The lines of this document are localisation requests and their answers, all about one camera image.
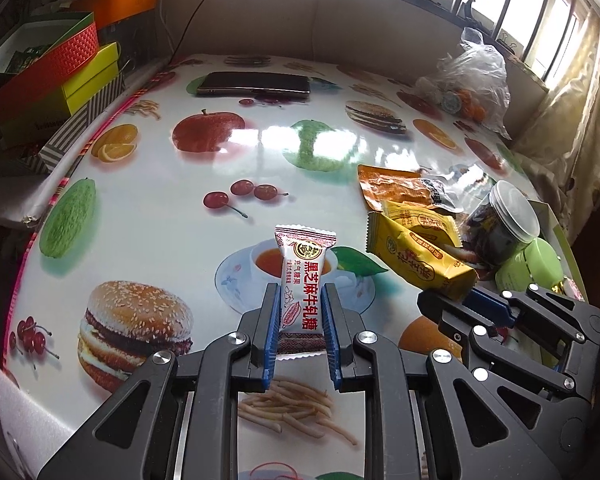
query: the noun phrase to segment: white lid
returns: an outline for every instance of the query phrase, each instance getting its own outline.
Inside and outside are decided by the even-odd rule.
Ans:
[[[531,204],[517,187],[506,180],[497,181],[489,200],[505,225],[524,243],[540,235],[540,224]]]

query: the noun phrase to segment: printed hamburger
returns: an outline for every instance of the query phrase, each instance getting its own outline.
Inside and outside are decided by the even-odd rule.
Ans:
[[[192,325],[189,307],[166,290],[135,282],[101,283],[80,322],[78,361],[113,393],[154,352],[189,352]]]

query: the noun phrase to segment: green container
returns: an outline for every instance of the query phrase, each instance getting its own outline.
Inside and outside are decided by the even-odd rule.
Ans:
[[[524,292],[531,283],[551,288],[562,281],[564,273],[554,248],[535,238],[524,250],[504,262],[496,272],[498,290]]]

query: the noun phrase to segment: striped box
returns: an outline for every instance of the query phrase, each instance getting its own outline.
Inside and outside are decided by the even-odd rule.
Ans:
[[[87,127],[124,89],[124,79],[119,74],[72,115],[35,155],[0,160],[0,176],[51,173]]]

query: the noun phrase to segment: orange box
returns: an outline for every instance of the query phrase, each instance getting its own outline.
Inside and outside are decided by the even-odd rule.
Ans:
[[[75,0],[70,9],[93,12],[96,28],[101,29],[129,16],[151,10],[155,3],[156,0]]]

